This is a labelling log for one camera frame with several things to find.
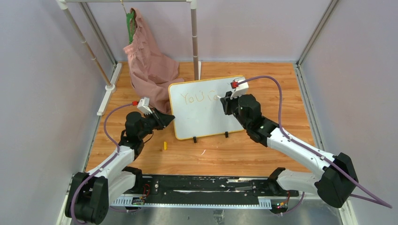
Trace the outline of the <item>yellow framed whiteboard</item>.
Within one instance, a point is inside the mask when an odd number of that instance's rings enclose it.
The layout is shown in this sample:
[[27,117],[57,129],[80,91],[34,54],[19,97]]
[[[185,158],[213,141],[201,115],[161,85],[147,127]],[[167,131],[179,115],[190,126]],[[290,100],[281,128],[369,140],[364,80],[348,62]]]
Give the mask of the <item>yellow framed whiteboard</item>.
[[230,83],[243,76],[229,76],[174,83],[169,86],[171,114],[178,140],[238,132],[243,128],[232,115],[225,115],[216,97],[232,91]]

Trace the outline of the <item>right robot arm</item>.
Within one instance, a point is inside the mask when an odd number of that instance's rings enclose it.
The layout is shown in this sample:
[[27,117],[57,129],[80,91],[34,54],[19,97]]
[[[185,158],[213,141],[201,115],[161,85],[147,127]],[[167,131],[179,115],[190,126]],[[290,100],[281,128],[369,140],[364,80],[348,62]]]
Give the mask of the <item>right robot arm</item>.
[[356,188],[358,181],[351,158],[334,155],[290,136],[276,122],[261,113],[260,103],[252,94],[231,98],[228,91],[220,99],[225,115],[233,116],[256,143],[277,150],[300,164],[309,172],[295,172],[278,167],[269,179],[268,189],[273,195],[288,190],[317,194],[326,204],[341,208]]

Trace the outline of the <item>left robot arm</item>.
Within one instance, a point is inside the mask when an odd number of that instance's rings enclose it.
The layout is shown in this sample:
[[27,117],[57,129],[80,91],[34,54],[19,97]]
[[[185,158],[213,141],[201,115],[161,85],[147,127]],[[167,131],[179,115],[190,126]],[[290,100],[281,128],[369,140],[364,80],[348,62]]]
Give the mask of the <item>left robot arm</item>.
[[64,214],[75,224],[99,225],[105,219],[110,204],[129,190],[140,193],[144,187],[142,171],[130,167],[144,148],[144,138],[154,130],[163,130],[174,115],[161,113],[156,108],[127,114],[125,129],[116,149],[102,163],[88,172],[72,177]]

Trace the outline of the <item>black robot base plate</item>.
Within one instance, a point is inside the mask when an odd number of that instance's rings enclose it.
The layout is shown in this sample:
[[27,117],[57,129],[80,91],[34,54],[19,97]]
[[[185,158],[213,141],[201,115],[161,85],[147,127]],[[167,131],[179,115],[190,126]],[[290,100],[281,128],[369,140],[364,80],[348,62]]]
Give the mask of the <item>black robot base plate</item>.
[[141,186],[113,197],[111,207],[281,210],[300,194],[266,177],[145,174]]

